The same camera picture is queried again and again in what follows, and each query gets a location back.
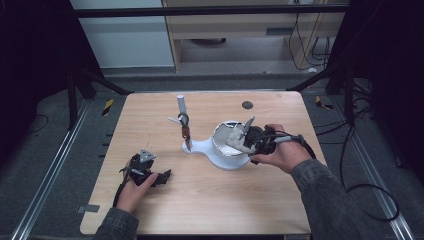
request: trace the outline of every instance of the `human hand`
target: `human hand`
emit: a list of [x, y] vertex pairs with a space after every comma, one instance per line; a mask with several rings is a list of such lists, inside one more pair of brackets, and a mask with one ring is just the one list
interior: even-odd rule
[[[284, 128], [280, 124], [268, 124], [267, 126], [274, 129], [277, 133], [284, 132]], [[311, 158], [311, 155], [302, 145], [293, 141], [277, 143], [275, 151], [269, 155], [256, 154], [251, 156], [253, 161], [276, 166], [288, 174], [299, 163]]]
[[124, 189], [122, 189], [122, 192], [119, 195], [116, 207], [128, 213], [134, 212], [139, 205], [140, 200], [143, 198], [150, 186], [156, 181], [157, 177], [158, 173], [152, 173], [140, 186], [137, 186], [134, 180], [129, 177], [128, 182], [125, 184]]

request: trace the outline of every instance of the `forearm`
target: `forearm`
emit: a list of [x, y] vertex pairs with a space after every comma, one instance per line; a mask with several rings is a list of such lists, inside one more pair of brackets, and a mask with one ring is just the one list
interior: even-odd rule
[[97, 239], [134, 239], [138, 219], [118, 208], [111, 208], [94, 235]]
[[318, 160], [291, 172], [301, 194], [314, 239], [381, 239], [372, 222]]

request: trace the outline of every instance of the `light wood tabletop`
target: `light wood tabletop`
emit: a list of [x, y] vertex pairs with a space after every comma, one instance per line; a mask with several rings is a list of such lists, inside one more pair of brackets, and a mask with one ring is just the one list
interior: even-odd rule
[[[184, 95], [192, 139], [209, 138], [222, 122], [253, 126], [280, 123], [286, 132], [302, 134], [325, 164], [302, 96], [297, 92], [167, 92], [127, 97], [85, 212], [81, 232], [94, 234], [112, 206], [122, 169], [142, 148], [157, 157], [152, 171], [172, 169], [166, 185], [150, 188], [134, 215], [137, 234], [302, 234], [310, 233], [300, 192], [280, 169], [248, 163], [236, 171], [215, 167], [201, 154], [182, 150], [181, 126], [168, 120], [179, 113]], [[242, 103], [250, 101], [252, 109]]]

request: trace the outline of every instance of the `yellow and black tape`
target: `yellow and black tape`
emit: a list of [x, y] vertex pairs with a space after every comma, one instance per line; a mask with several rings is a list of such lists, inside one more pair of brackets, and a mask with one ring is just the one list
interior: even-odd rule
[[315, 104], [316, 104], [318, 107], [322, 107], [322, 108], [325, 108], [325, 109], [333, 109], [333, 105], [330, 105], [330, 104], [323, 104], [323, 103], [321, 102], [321, 98], [320, 98], [320, 97], [318, 97], [318, 96], [315, 96]]
[[102, 116], [107, 116], [107, 114], [110, 111], [110, 108], [112, 107], [113, 99], [107, 100], [105, 107], [103, 108]]

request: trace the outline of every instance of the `white wall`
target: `white wall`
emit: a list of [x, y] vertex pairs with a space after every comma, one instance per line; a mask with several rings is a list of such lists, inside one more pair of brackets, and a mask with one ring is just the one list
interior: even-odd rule
[[[74, 9], [162, 7], [160, 0], [71, 0]], [[84, 18], [101, 68], [173, 67], [164, 17]]]

